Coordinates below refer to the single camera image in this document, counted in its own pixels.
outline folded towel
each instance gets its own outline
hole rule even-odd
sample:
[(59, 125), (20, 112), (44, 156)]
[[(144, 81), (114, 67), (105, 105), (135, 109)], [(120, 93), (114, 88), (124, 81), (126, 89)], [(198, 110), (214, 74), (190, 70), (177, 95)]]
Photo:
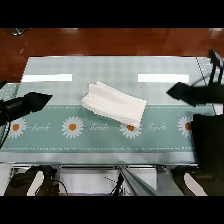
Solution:
[(95, 114), (138, 128), (146, 102), (97, 81), (96, 85), (89, 85), (89, 93), (83, 97), (82, 106)]

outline wire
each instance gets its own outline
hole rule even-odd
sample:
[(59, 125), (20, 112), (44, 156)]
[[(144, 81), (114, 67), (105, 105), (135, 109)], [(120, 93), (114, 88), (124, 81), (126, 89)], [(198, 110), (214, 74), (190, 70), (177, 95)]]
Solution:
[(6, 134), (5, 134), (5, 136), (4, 136), (3, 140), (2, 140), (2, 142), (1, 142), (1, 144), (0, 144), (0, 149), (2, 148), (3, 144), (5, 143), (6, 138), (8, 137), (8, 134), (9, 134), (9, 131), (10, 131), (10, 127), (11, 127), (11, 122), (9, 121), (9, 122), (8, 122), (8, 129), (7, 129), (7, 132), (6, 132)]
[(60, 184), (64, 187), (65, 192), (66, 192), (66, 195), (68, 196), (67, 189), (66, 189), (66, 187), (65, 187), (65, 185), (64, 185), (64, 183), (63, 183), (63, 182), (61, 182), (60, 180), (52, 180), (52, 181), (56, 181), (56, 182), (60, 183)]

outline table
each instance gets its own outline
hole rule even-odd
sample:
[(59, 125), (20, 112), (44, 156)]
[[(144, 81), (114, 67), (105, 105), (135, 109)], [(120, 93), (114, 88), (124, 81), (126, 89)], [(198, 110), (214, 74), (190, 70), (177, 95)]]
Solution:
[[(182, 101), (174, 100), (166, 94), (174, 83), (138, 83), (137, 75), (140, 73), (188, 74), (189, 84), (202, 77), (195, 57), (29, 58), (23, 77), (72, 74), (72, 81), (23, 82), (22, 80), (17, 96), (36, 91), (52, 94), (53, 98), (43, 111), (24, 118), (29, 124), (33, 122), (32, 125), (28, 126), (24, 120), (22, 121), (21, 125), (27, 127), (24, 131), (26, 134), (14, 140), (10, 138), (6, 140), (0, 152), (0, 162), (86, 165), (195, 164), (192, 140), (188, 136), (190, 127), (186, 126), (186, 123), (190, 122), (189, 119), (195, 113), (214, 114), (212, 105), (193, 108)], [(82, 97), (88, 92), (88, 84), (96, 81), (147, 100), (140, 137), (125, 138), (120, 132), (122, 130), (120, 124), (93, 116), (80, 106)], [(72, 116), (81, 117), (85, 123), (82, 131), (88, 133), (88, 137), (84, 138), (82, 134), (72, 141), (68, 141), (69, 138), (62, 138), (63, 135), (59, 134), (61, 126), (57, 122), (65, 121), (65, 118)], [(187, 131), (178, 130), (177, 125), (180, 124), (182, 128), (187, 128)]]

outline wooden floor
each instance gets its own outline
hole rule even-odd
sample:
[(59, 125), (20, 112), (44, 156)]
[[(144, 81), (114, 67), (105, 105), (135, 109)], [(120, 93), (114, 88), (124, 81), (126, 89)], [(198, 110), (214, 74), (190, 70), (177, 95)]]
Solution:
[(0, 29), (0, 80), (18, 82), (30, 56), (224, 55), (222, 28), (28, 28), (21, 36)]

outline daisy print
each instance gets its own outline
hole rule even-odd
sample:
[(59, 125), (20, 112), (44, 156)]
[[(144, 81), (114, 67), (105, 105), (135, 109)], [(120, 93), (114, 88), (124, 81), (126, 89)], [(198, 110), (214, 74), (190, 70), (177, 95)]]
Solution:
[(27, 125), (25, 119), (19, 118), (17, 120), (12, 121), (8, 138), (13, 139), (19, 137), (23, 134), (23, 131), (25, 131), (26, 128)]
[(182, 132), (182, 135), (185, 137), (190, 137), (191, 131), (191, 118), (190, 117), (182, 117), (178, 121), (178, 130)]
[(130, 138), (130, 139), (139, 136), (142, 130), (141, 127), (136, 128), (134, 126), (127, 125), (127, 124), (122, 124), (120, 128), (121, 128), (120, 131), (123, 132), (123, 135), (125, 135), (126, 138)]
[(63, 122), (62, 131), (63, 135), (66, 135), (66, 138), (75, 138), (82, 134), (83, 130), (83, 121), (78, 117), (69, 117)]

